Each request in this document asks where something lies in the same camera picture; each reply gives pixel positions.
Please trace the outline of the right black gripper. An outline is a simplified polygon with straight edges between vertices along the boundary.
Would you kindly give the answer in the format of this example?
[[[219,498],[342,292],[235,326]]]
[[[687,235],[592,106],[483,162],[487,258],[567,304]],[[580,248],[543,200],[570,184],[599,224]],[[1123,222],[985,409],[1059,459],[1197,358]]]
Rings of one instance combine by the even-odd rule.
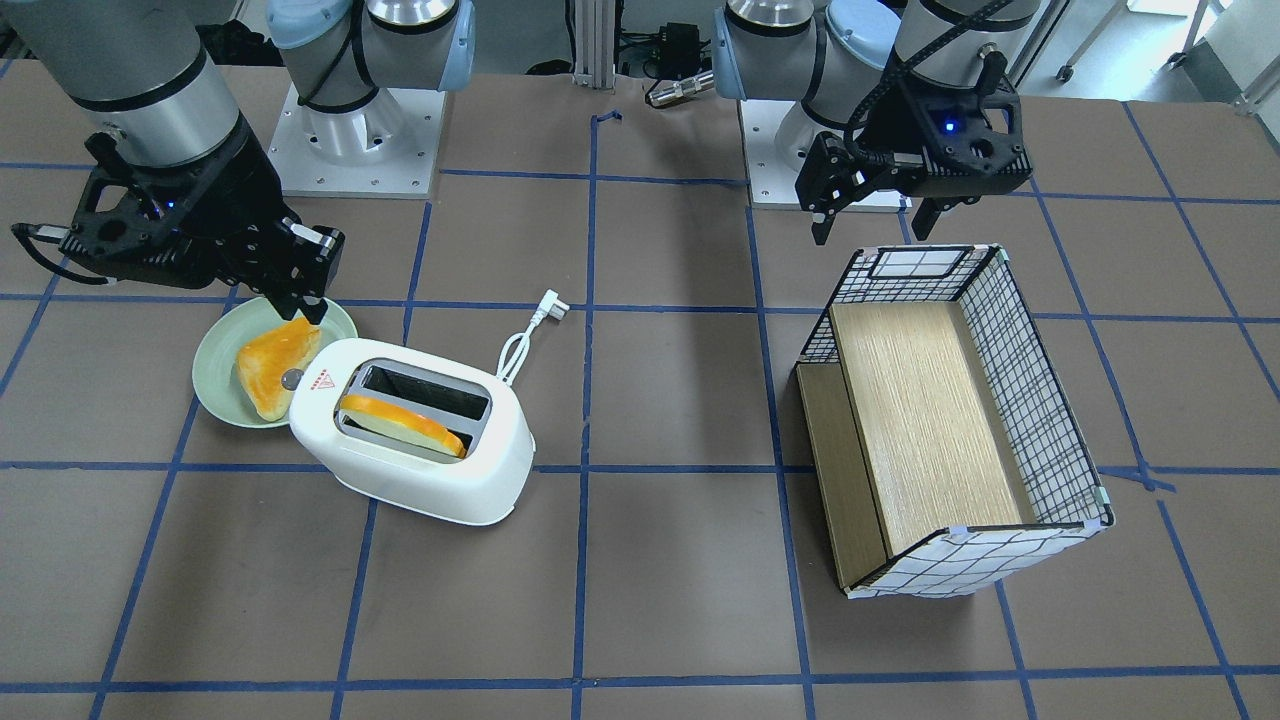
[[[346,234],[296,222],[247,120],[238,120],[204,158],[152,174],[157,197],[184,213],[165,249],[175,258],[159,265],[155,284],[201,290],[215,279],[244,283],[262,291],[285,322],[323,322]]]

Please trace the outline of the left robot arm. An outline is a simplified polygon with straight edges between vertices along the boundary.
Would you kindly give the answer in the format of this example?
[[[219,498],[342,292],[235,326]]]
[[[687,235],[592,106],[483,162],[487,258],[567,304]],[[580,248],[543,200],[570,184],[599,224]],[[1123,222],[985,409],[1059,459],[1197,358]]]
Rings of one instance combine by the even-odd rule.
[[[717,92],[795,101],[817,129],[794,183],[826,243],[840,211],[893,191],[920,202],[925,240],[960,204],[1032,178],[1004,45],[1036,1],[727,1],[716,12]]]

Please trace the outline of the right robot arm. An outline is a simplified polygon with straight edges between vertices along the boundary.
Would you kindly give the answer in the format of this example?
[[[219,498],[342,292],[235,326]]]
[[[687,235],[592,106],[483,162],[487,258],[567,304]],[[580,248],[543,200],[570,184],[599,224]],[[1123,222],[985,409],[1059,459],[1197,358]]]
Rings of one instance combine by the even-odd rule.
[[[411,159],[404,94],[458,91],[471,1],[271,1],[300,140],[329,169]],[[95,165],[69,225],[15,223],[19,246],[70,282],[183,290],[214,282],[319,324],[346,238],[285,202],[270,152],[192,20],[160,1],[5,1],[3,17],[90,119]]]

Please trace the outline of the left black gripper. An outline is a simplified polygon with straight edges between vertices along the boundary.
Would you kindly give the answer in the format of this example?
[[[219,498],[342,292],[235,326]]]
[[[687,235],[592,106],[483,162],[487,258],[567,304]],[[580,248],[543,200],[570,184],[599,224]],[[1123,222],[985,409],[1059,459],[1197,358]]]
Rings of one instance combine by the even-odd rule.
[[[881,170],[896,170],[891,187],[923,196],[925,188],[924,85],[933,81],[904,76],[870,110],[858,140],[820,132],[806,151],[796,178],[800,208],[812,215],[812,237],[819,246],[829,238],[835,217],[852,202],[881,190]],[[945,88],[959,88],[940,85]],[[881,155],[890,163],[881,163]],[[956,206],[973,205],[978,195],[928,197],[919,202],[910,231],[925,242],[940,218]]]

